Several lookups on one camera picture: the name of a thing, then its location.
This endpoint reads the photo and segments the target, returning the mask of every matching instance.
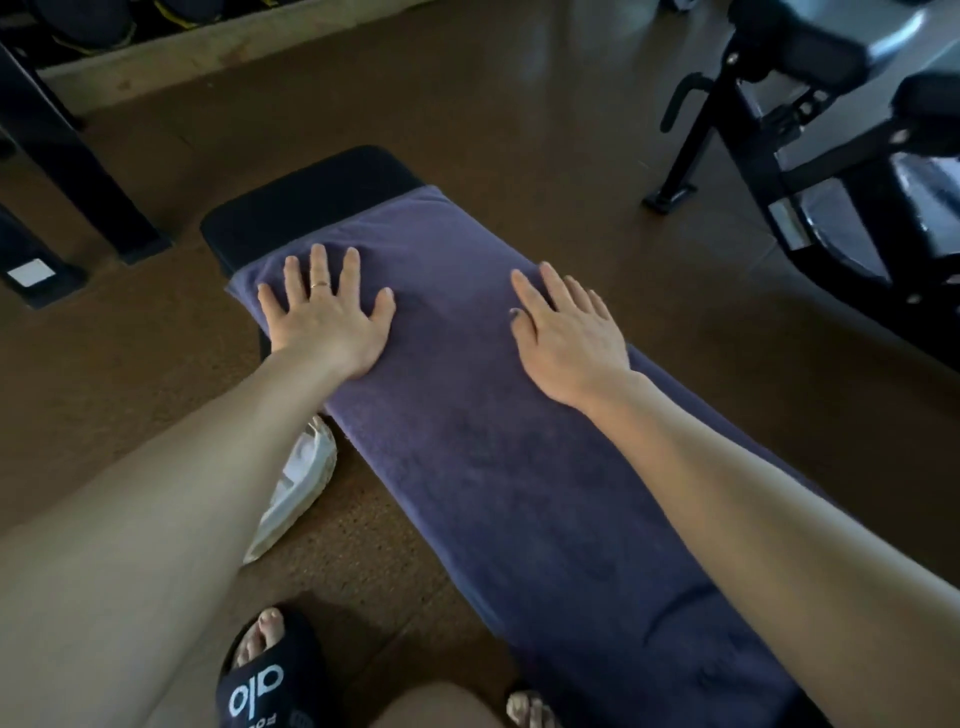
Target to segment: gym floor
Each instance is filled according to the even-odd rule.
[[[955,36],[960,8],[933,12],[921,41],[790,158],[886,112],[899,79]],[[715,70],[728,32],[711,0],[688,16],[658,15],[656,0],[441,0],[95,112],[86,140],[176,240],[130,269],[28,160],[0,165],[4,204],[92,273],[83,292],[37,312],[0,290],[0,530],[256,366],[254,326],[198,232],[204,214],[373,143],[530,258],[587,281],[680,381],[960,583],[960,378],[792,270],[719,146],[699,195],[673,216],[637,206],[697,106],[661,135],[674,84]],[[351,724],[431,678],[499,700],[514,677],[506,650],[342,445],[323,497],[241,571],[152,725],[214,725],[230,638],[291,596],[312,611]]]

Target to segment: machine seat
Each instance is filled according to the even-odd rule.
[[[894,95],[903,118],[960,119],[960,41],[954,41],[919,73],[907,76]]]
[[[920,30],[923,9],[896,0],[733,0],[735,38],[774,70],[832,94],[866,84]]]

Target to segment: forearm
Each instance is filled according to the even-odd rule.
[[[960,598],[631,375],[588,416],[698,562],[838,726],[960,715]]]
[[[226,593],[298,434],[340,383],[317,372],[305,396],[287,379],[306,365],[272,356],[0,542],[0,715],[145,719]]]

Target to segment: alo logo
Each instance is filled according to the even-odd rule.
[[[256,699],[276,690],[283,682],[283,668],[280,665],[270,665],[260,670],[256,677],[252,677],[246,685],[238,686],[230,696],[230,716],[237,717],[248,710],[250,720],[256,716]]]

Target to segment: towel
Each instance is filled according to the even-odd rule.
[[[327,411],[565,728],[769,728],[798,688],[718,592],[613,445],[524,374],[509,282],[537,267],[433,186],[312,232],[228,291],[326,245],[362,258],[362,305],[396,292],[386,350]],[[630,347],[631,366],[716,431],[800,478]]]

